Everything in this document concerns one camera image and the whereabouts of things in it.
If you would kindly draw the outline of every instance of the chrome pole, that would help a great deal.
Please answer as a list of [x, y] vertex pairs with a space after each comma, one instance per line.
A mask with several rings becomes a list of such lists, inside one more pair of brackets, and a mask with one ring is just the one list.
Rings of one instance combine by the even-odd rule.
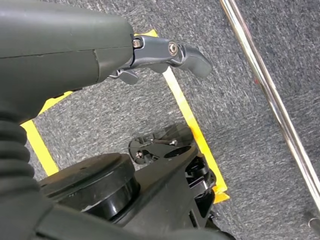
[[248, 28], [242, 18], [235, 0], [220, 0], [232, 28], [242, 47], [248, 61], [259, 81], [269, 106], [278, 123], [291, 153], [297, 163], [300, 171], [320, 213], [320, 182], [310, 159], [294, 129], [288, 113], [282, 103], [270, 74], [260, 54], [254, 46]]

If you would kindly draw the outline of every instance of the gray plastic housing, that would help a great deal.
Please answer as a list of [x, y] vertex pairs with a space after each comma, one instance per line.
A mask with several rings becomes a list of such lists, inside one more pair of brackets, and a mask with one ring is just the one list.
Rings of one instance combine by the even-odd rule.
[[0, 114], [23, 123], [49, 99], [105, 80], [128, 62], [125, 18], [30, 0], [0, 1]]

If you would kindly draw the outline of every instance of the circular cap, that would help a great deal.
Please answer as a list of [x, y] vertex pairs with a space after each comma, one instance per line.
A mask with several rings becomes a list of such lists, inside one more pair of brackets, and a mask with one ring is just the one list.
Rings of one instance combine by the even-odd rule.
[[[118, 206], [125, 206], [139, 192], [134, 172], [128, 155], [109, 153], [83, 160], [48, 176], [39, 184], [48, 198], [85, 212], [115, 196]], [[112, 214], [121, 210], [120, 207], [116, 209]]]

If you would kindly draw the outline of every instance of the gray carpet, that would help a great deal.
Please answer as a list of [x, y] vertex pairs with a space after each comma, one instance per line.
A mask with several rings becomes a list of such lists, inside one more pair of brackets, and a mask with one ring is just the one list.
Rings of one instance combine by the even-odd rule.
[[[314, 206], [218, 0], [69, 0], [122, 15], [136, 32], [197, 46], [214, 71], [205, 79], [174, 70], [229, 187], [217, 224], [238, 240], [312, 240], [303, 213]], [[319, 173], [318, 0], [237, 1], [294, 124]], [[134, 86], [109, 80], [75, 92], [38, 117], [59, 168], [108, 152], [174, 122], [183, 122], [162, 76]], [[36, 178], [45, 176], [32, 154]]]

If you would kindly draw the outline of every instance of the yellow tape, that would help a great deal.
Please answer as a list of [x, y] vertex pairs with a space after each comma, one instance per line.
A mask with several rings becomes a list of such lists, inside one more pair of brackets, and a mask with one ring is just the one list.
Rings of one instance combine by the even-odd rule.
[[58, 167], [52, 159], [51, 155], [32, 120], [25, 122], [21, 126], [26, 131], [29, 142], [47, 175], [50, 176], [59, 171]]
[[[143, 35], [158, 37], [157, 33], [154, 29], [147, 33], [143, 33]], [[192, 111], [190, 109], [188, 102], [183, 95], [183, 91], [177, 82], [177, 79], [174, 77], [174, 73], [171, 71], [171, 68], [168, 68], [168, 70], [167, 72], [165, 72], [163, 75], [166, 79], [169, 88], [174, 94], [177, 105], [179, 106], [180, 110], [182, 112], [183, 117], [186, 119], [188, 126], [192, 130], [194, 139], [198, 144], [199, 150], [205, 155], [208, 166], [211, 170], [213, 170], [217, 176], [217, 184], [214, 187], [214, 190], [215, 192], [214, 203], [220, 203], [229, 199], [229, 196], [224, 193], [226, 190], [227, 190], [227, 186], [226, 185], [225, 181], [223, 180], [223, 176], [221, 175], [220, 171], [219, 170], [209, 146], [207, 144], [202, 130], [195, 120]], [[66, 92], [64, 95], [60, 97], [49, 99], [43, 106], [43, 108], [40, 111], [39, 114], [42, 114], [61, 101], [62, 99], [70, 95], [71, 93], [71, 91], [69, 91]], [[22, 126], [26, 130], [28, 140], [48, 176], [57, 173], [59, 170], [32, 121], [30, 120], [23, 123]]]
[[[72, 91], [66, 92], [65, 94], [57, 97], [57, 98], [51, 98], [45, 103], [42, 109], [40, 111], [39, 115], [55, 105], [58, 102], [72, 94]], [[38, 157], [38, 161], [42, 165], [43, 169], [48, 176], [55, 174], [59, 171], [57, 164], [54, 161], [54, 159], [50, 154], [49, 150], [46, 147], [46, 145], [42, 140], [40, 133], [37, 130], [32, 120], [29, 120], [25, 122], [21, 125], [26, 131], [26, 135], [28, 137], [29, 142]]]
[[[158, 37], [158, 34], [154, 30], [151, 30], [147, 33], [143, 33], [143, 35], [147, 35], [151, 37]], [[167, 71], [163, 73], [163, 76], [167, 81], [169, 88], [171, 90], [182, 115], [183, 115], [184, 119], [186, 119], [186, 124], [191, 129], [193, 134], [194, 139], [196, 144], [198, 144], [198, 149], [203, 155], [205, 155], [205, 159], [208, 162], [208, 165], [216, 175], [217, 183], [216, 186], [214, 187], [214, 191], [215, 193], [214, 203], [220, 203], [222, 201], [228, 200], [230, 197], [224, 193], [228, 188], [220, 171], [219, 170], [218, 165], [214, 160], [207, 141], [205, 139], [197, 120], [195, 120], [192, 111], [183, 95], [179, 83], [174, 77], [172, 70], [168, 67]]]

